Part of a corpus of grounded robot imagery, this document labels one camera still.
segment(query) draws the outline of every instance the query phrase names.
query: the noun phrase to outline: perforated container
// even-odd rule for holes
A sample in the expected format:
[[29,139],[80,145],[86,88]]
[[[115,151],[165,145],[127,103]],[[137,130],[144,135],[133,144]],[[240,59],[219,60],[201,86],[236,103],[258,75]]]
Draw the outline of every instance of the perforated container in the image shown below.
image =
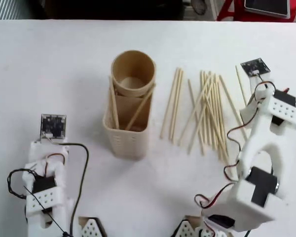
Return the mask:
[[130,131],[125,131],[123,129],[135,113],[142,98],[116,95],[118,121],[121,129],[118,130],[114,129],[112,102],[109,96],[108,107],[103,117],[103,126],[108,134],[113,152],[116,156],[139,160],[146,155],[148,149],[148,122],[151,99],[152,96],[147,100]]

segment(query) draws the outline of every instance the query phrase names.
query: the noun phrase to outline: circuit board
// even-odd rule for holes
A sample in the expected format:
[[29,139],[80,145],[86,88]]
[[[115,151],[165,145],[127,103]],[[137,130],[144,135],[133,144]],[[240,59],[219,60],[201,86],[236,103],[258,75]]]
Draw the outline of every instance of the circuit board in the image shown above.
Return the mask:
[[261,58],[241,64],[248,77],[254,77],[271,72]]
[[66,115],[41,115],[40,137],[64,139],[66,135]]

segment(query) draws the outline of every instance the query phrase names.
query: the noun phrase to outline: red wire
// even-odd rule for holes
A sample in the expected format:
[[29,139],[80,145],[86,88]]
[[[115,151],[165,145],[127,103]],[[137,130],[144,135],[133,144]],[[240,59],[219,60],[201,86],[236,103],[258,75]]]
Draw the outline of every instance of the red wire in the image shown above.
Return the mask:
[[216,233],[215,233],[215,231],[213,230],[213,228],[211,228],[209,225],[207,225],[207,223],[204,221],[204,224],[206,225],[206,227],[208,228],[208,229],[210,229],[213,233],[214,233],[214,235],[213,235],[213,237],[215,237],[216,236]]
[[[232,184],[235,184],[235,183],[229,183],[229,184],[226,184],[222,189],[220,189],[220,191],[216,194],[216,196],[214,197],[214,199],[207,205],[207,206],[203,206],[202,202],[199,202],[199,206],[202,208],[202,209],[208,209],[210,208],[211,206],[213,206],[215,204],[215,202],[217,201],[218,197],[222,194],[222,192],[225,190],[225,188],[227,188],[229,185],[232,185]],[[196,199],[196,197],[202,197],[204,198],[205,200],[208,200],[207,197],[205,197],[204,195],[202,194],[198,194],[197,196],[195,196],[194,200]]]
[[229,181],[231,181],[231,182],[237,182],[237,180],[233,180],[233,179],[231,179],[231,178],[227,175],[227,173],[226,173],[226,169],[227,169],[227,168],[236,167],[236,166],[238,165],[238,163],[239,163],[239,160],[237,161],[236,164],[226,165],[226,166],[223,168],[223,174],[225,175],[225,177],[226,177],[227,180],[229,180]]

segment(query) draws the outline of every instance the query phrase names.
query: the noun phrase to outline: brown paper cup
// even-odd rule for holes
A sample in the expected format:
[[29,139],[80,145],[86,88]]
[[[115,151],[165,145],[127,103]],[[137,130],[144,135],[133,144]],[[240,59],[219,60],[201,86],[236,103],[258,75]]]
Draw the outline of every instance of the brown paper cup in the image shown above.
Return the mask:
[[114,59],[111,74],[113,84],[120,94],[140,97],[154,83],[155,64],[145,53],[126,51]]

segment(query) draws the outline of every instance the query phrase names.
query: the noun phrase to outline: robotic arm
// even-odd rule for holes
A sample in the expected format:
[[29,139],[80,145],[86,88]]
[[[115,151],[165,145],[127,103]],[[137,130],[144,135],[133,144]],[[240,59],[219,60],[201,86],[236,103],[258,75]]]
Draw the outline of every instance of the robotic arm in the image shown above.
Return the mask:
[[[250,106],[257,109],[251,135],[237,157],[239,181],[221,193],[211,207],[202,210],[209,225],[225,232],[256,229],[285,214],[293,163],[288,135],[296,129],[296,98],[270,86],[260,91],[257,98],[263,101],[252,100],[241,111],[243,115]],[[252,165],[261,151],[270,155],[274,173]]]

